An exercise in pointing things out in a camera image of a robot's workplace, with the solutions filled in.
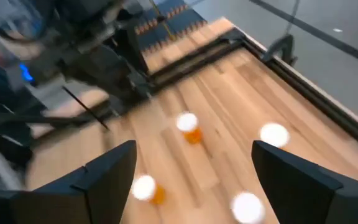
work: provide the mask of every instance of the black wire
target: black wire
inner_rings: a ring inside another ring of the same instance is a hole
[[[50,22],[52,21],[54,11],[55,11],[55,1],[51,1],[51,3],[49,4],[49,9],[47,11],[48,14],[46,17],[43,18],[41,26],[40,26],[40,31],[34,38],[29,38],[29,39],[14,38],[14,37],[10,36],[7,32],[5,32],[5,30],[1,26],[0,26],[0,36],[7,40],[22,43],[22,44],[36,42],[46,34],[46,32],[48,30],[48,26],[50,25]]]
[[[293,21],[295,20],[296,13],[298,12],[299,3],[300,3],[300,0],[295,0],[295,3],[294,3],[293,8],[292,8],[291,19],[288,21],[288,25],[287,25],[287,28],[285,29],[284,34],[289,34],[290,33],[290,30],[291,30],[292,25],[293,25]]]

